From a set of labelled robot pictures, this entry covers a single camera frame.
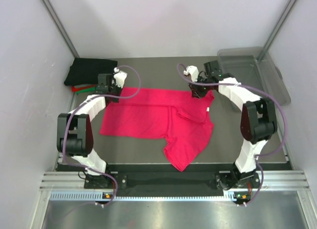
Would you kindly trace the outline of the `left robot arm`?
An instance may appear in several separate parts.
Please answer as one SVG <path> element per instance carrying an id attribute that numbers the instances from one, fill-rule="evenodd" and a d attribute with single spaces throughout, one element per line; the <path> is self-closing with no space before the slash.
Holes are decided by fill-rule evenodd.
<path id="1" fill-rule="evenodd" d="M 115 68 L 112 74 L 99 74 L 94 92 L 74 110 L 57 118 L 58 152 L 72 158 L 84 170 L 86 188 L 106 188 L 114 185 L 107 162 L 94 150 L 91 122 L 109 103 L 118 102 L 127 73 Z"/>

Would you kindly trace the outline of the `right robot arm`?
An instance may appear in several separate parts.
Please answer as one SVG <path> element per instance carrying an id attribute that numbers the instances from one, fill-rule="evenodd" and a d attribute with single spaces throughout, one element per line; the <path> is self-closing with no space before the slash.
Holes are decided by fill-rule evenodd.
<path id="1" fill-rule="evenodd" d="M 268 140 L 277 131 L 274 102 L 241 87 L 230 73 L 222 73 L 217 61 L 204 64 L 204 71 L 187 66 L 183 71 L 189 76 L 192 97 L 202 98 L 211 90 L 227 97 L 240 111 L 240 132 L 243 137 L 240 154 L 229 174 L 216 175 L 217 186 L 223 190 L 243 187 L 256 171 L 257 159 Z"/>

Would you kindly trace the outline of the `pink t shirt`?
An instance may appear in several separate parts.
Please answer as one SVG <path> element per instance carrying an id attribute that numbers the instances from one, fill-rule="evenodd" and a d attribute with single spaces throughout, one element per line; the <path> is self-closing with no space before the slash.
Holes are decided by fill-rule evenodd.
<path id="1" fill-rule="evenodd" d="M 193 98 L 190 91 L 124 88 L 133 98 L 110 103 L 99 133 L 103 136 L 165 139 L 163 152 L 183 172 L 207 147 L 214 124 L 209 108 L 214 95 Z"/>

